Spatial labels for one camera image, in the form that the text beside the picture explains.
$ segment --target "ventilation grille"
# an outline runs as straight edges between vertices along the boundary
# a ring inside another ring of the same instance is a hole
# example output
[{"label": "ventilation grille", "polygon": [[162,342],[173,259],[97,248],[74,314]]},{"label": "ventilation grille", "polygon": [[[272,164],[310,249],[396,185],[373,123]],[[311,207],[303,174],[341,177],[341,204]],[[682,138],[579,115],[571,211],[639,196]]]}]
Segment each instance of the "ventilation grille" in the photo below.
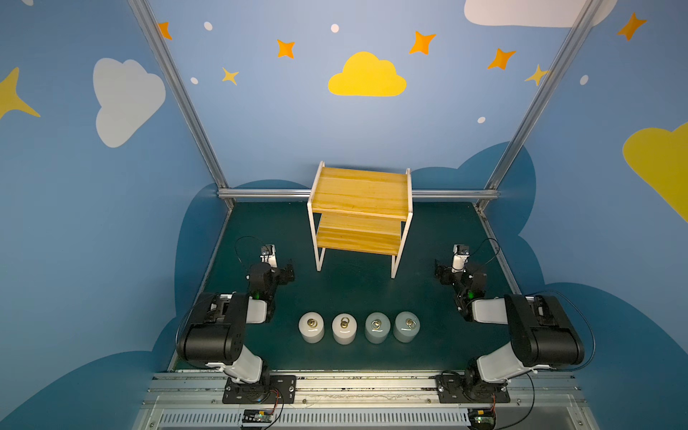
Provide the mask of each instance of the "ventilation grille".
[{"label": "ventilation grille", "polygon": [[[468,410],[430,409],[305,409],[283,411],[275,427],[454,427],[469,426]],[[207,409],[164,411],[156,429],[235,429],[243,409],[214,412]]]},{"label": "ventilation grille", "polygon": [[238,427],[241,414],[233,412],[170,411],[160,416],[159,429],[184,429],[199,427]]},{"label": "ventilation grille", "polygon": [[397,427],[403,425],[468,425],[469,419],[465,409],[459,411],[384,411],[384,409],[355,411],[285,411],[279,420],[284,427],[299,427],[313,424],[318,427],[342,426],[379,426]]}]

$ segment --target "shelf board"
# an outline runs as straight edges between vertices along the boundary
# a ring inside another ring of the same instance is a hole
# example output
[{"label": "shelf board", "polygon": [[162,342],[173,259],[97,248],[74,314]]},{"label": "shelf board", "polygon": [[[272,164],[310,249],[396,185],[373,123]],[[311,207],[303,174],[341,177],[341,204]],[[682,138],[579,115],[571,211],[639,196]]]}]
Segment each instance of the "shelf board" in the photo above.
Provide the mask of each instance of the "shelf board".
[{"label": "shelf board", "polygon": [[314,191],[312,210],[406,220],[409,215],[408,178],[399,173],[323,167]]},{"label": "shelf board", "polygon": [[321,228],[331,230],[358,231],[380,235],[401,235],[401,222],[393,218],[353,215],[349,213],[324,213],[320,217]]},{"label": "shelf board", "polygon": [[341,228],[328,228],[322,224],[316,235],[318,247],[372,254],[397,255],[401,244],[400,234],[368,233]]}]

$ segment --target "black cable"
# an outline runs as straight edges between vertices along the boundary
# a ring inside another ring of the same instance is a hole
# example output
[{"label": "black cable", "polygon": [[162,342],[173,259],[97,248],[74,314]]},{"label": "black cable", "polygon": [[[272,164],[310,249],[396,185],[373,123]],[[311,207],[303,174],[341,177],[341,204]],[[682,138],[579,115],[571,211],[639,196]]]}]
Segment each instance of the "black cable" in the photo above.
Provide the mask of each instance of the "black cable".
[{"label": "black cable", "polygon": [[508,429],[509,427],[514,427],[516,424],[523,422],[523,420],[525,420],[530,415],[531,411],[533,410],[533,406],[535,406],[535,384],[533,384],[533,378],[531,378],[529,374],[526,374],[526,376],[528,377],[528,379],[530,379],[530,386],[533,387],[533,403],[530,404],[530,409],[528,410],[528,413],[523,418],[518,420],[517,422],[514,422],[513,424],[505,425],[504,427],[500,427],[500,428],[495,429],[495,430],[503,430],[503,429]]},{"label": "black cable", "polygon": [[474,272],[476,272],[476,273],[479,272],[480,269],[482,269],[483,267],[487,266],[487,264],[488,264],[490,261],[492,261],[492,260],[494,260],[495,258],[497,258],[497,256],[499,255],[499,253],[502,251],[502,247],[500,246],[499,241],[497,241],[496,239],[493,239],[492,237],[488,237],[487,239],[485,239],[485,240],[482,241],[482,242],[485,243],[485,241],[488,241],[488,240],[493,240],[493,241],[495,241],[495,243],[497,244],[497,252],[495,252],[495,254],[493,255],[492,258],[490,258],[488,261],[485,261],[481,266],[479,266],[477,269],[475,269]]},{"label": "black cable", "polygon": [[563,299],[566,300],[568,302],[568,304],[570,304],[576,310],[576,312],[578,312],[578,314],[581,316],[583,321],[585,321],[585,324],[588,326],[588,330],[590,331],[590,336],[592,337],[592,352],[590,353],[590,357],[588,357],[588,359],[585,361],[585,363],[583,363],[582,365],[580,365],[578,367],[574,367],[572,369],[551,369],[551,371],[552,372],[573,372],[575,370],[583,369],[585,366],[590,364],[590,362],[592,361],[592,358],[595,357],[595,351],[597,350],[597,342],[595,341],[595,333],[592,331],[592,326],[588,322],[588,319],[585,317],[585,315],[583,315],[581,310],[576,305],[574,305],[573,302],[571,302],[571,300],[569,300],[567,296],[563,295],[559,291],[542,290],[542,291],[538,291],[536,293],[529,294],[529,295],[535,296],[536,294],[541,294],[543,292],[554,292],[555,294],[558,294],[561,297],[563,297]]},{"label": "black cable", "polygon": [[248,269],[247,269],[246,265],[244,265],[244,262],[241,260],[241,257],[239,257],[239,251],[237,250],[237,244],[239,243],[240,240],[245,239],[247,237],[250,237],[251,239],[256,239],[257,241],[259,241],[261,243],[261,245],[267,246],[267,245],[265,245],[265,242],[263,242],[262,239],[259,239],[258,237],[255,237],[255,236],[241,236],[241,237],[237,238],[237,240],[234,241],[234,253],[237,255],[237,258],[239,259],[239,263],[241,263],[241,266],[244,268],[246,273],[248,273]]},{"label": "black cable", "polygon": [[265,427],[265,428],[263,428],[263,430],[268,430],[269,428],[272,427],[272,425],[273,425],[274,423],[276,423],[277,421],[279,421],[280,418],[282,418],[282,411],[284,410],[284,397],[282,397],[282,394],[279,392],[279,390],[278,390],[277,388],[275,388],[275,391],[277,391],[277,398],[278,398],[278,399],[282,399],[282,408],[280,408],[280,410],[279,410],[279,416],[277,417],[277,419],[276,419],[276,420],[273,420],[273,421],[270,423],[270,425],[267,426],[267,427]]},{"label": "black cable", "polygon": [[482,248],[482,246],[485,244],[485,242],[487,242],[488,240],[495,241],[495,243],[497,244],[497,252],[499,252],[499,250],[502,249],[499,246],[499,242],[494,237],[486,237],[482,242],[480,242],[480,245],[478,245],[477,248],[469,254],[469,257],[472,257],[473,255],[475,255],[480,250],[480,248]]}]

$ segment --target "yellow cloud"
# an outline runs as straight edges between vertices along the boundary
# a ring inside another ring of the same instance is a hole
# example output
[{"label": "yellow cloud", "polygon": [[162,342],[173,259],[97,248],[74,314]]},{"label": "yellow cloud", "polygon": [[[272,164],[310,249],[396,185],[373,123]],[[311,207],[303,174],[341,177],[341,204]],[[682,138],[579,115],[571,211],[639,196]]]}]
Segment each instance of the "yellow cloud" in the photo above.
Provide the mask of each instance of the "yellow cloud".
[{"label": "yellow cloud", "polygon": [[327,87],[337,96],[390,97],[404,92],[406,80],[396,74],[391,61],[359,52],[346,61],[341,73],[330,78]]},{"label": "yellow cloud", "polygon": [[673,132],[637,131],[623,145],[631,169],[688,221],[688,122]]}]

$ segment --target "yellow star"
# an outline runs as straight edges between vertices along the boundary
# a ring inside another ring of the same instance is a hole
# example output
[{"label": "yellow star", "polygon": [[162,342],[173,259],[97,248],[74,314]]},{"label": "yellow star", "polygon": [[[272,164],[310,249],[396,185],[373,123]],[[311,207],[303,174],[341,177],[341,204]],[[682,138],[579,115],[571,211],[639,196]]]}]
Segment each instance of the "yellow star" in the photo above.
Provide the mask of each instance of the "yellow star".
[{"label": "yellow star", "polygon": [[162,34],[162,37],[172,40],[172,36],[170,36],[169,26],[170,23],[158,23],[158,27],[160,27],[160,33]]},{"label": "yellow star", "polygon": [[628,21],[628,24],[624,25],[621,31],[617,34],[620,34],[621,36],[626,36],[626,40],[629,41],[633,37],[633,33],[635,33],[636,30],[646,22],[647,19],[637,19],[636,13],[633,12],[633,15],[631,15],[631,19]]},{"label": "yellow star", "polygon": [[413,54],[414,52],[422,52],[423,54],[427,55],[428,49],[430,48],[430,42],[432,42],[432,39],[435,36],[437,36],[437,34],[423,36],[421,33],[416,32],[416,43],[414,43],[409,54]]},{"label": "yellow star", "polygon": [[31,109],[31,106],[24,103],[17,96],[17,80],[19,79],[19,67],[7,75],[5,80],[0,82],[0,118],[9,111],[22,111],[29,115],[40,116],[38,112]]},{"label": "yellow star", "polygon": [[237,81],[234,80],[234,77],[238,75],[239,72],[230,73],[227,72],[227,69],[225,69],[224,67],[222,69],[224,70],[224,79],[222,80],[222,82],[224,82],[225,80],[231,80],[232,82],[234,82],[234,85],[236,85]]},{"label": "yellow star", "polygon": [[294,44],[296,42],[291,42],[291,43],[284,43],[283,41],[278,40],[279,43],[279,54],[277,55],[277,58],[281,56],[288,56],[290,58],[294,58],[294,53],[292,52],[292,48],[294,47]]},{"label": "yellow star", "polygon": [[502,70],[506,70],[506,62],[509,61],[513,54],[516,54],[516,51],[504,52],[497,48],[495,60],[489,66],[487,66],[487,68],[491,69],[492,67],[499,67]]},{"label": "yellow star", "polygon": [[530,78],[526,79],[525,82],[528,82],[529,80],[534,80],[536,86],[540,86],[540,79],[542,79],[542,76],[545,76],[547,73],[549,73],[549,70],[545,70],[544,72],[540,70],[540,65],[537,65],[537,71],[535,72],[534,75],[532,75]]}]

